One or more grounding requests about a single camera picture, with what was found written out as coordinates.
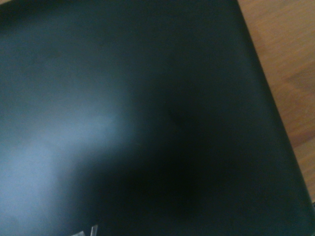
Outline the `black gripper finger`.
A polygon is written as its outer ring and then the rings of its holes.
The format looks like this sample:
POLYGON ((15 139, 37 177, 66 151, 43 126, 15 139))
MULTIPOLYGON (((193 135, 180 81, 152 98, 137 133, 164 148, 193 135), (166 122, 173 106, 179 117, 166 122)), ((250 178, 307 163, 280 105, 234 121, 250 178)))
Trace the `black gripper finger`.
POLYGON ((90 232, 86 234, 84 231, 80 231, 72 236, 97 236, 98 225, 92 226, 90 232))

